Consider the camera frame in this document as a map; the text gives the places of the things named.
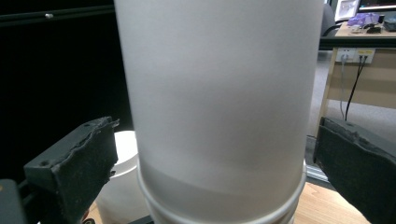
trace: desk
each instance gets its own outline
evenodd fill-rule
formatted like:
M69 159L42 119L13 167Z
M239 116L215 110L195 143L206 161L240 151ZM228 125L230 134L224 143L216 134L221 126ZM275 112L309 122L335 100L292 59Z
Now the desk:
M94 203L88 217L102 224ZM294 224L369 223L366 218L336 191L305 183L295 212Z
M351 35L350 28L344 22L335 36L361 36L361 37L396 37L396 33L383 31L381 34ZM317 129L320 118L325 116L329 100L339 101L341 98L341 63L335 61L337 49L332 52L329 74L319 110ZM358 63L346 63L344 75L343 101L347 102L358 71ZM355 90L352 102L362 105L375 105L387 108L396 108L396 50L376 49L372 63L364 65Z

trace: wooden surface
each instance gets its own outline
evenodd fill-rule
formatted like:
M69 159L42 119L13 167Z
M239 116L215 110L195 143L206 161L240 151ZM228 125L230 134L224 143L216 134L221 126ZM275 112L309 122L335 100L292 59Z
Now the wooden surface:
M352 28L347 25L347 22L343 22L341 25L340 29L337 31L337 34L335 36L396 36L396 32L388 32L385 29L382 29L381 34L366 34L366 30L362 30L363 33L361 34L352 34L351 33Z
M88 217L102 224L96 204L90 208ZM295 224L369 223L364 216L341 195L333 190L305 183L295 213Z
M358 34L350 33L351 27L344 22L335 36L394 36L396 32L390 33L385 30L381 34ZM327 113L329 100L341 99L341 70L342 65L335 61L337 49L332 51L329 74L326 79L325 91L318 114L318 123L315 133L318 133L320 118ZM344 66L344 95L343 101L347 102L358 73L359 63L345 63ZM361 105L374 105L386 108L396 108L396 50L376 49L372 63L364 65L361 70L352 103Z

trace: purple object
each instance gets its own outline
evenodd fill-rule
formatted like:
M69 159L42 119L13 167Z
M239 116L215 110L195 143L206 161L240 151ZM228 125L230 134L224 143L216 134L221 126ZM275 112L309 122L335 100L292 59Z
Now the purple object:
M370 23L377 23L379 19L379 15L375 13L358 13L356 16L352 17L349 19L347 22L348 26L353 26L353 25L360 25L364 26Z

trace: wire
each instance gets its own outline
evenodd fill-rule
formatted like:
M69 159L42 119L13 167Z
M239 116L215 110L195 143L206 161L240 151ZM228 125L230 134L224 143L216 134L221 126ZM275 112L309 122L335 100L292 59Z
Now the wire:
M356 76L355 84L353 85L352 92L350 93L349 100L347 101L347 105L346 105L346 121L347 121L347 112L349 110L349 105L350 102L352 101L353 93L355 92L356 89L356 84L358 84L359 77L361 76L361 70L363 70L363 67L366 63L367 56L364 56L363 62L361 62L361 59L362 56L359 57L358 74Z
M344 117L344 110L343 110L343 98L344 98L344 65L346 64L347 61L347 55L342 55L341 56L341 97L340 97L340 110L341 114Z

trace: black cable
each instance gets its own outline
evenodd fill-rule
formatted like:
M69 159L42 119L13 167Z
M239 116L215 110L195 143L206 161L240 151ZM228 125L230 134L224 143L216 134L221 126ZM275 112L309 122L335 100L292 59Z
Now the black cable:
M356 84L358 84L359 77L361 76L361 70L363 70L363 67L366 63L367 56L364 56L363 63L361 62L361 58L362 56L359 57L358 74L356 76L355 84L353 85L352 92L350 93L349 100L347 101L347 105L346 105L346 121L347 121L347 111L349 110L349 105L350 102L352 101L353 93L355 92L356 89Z

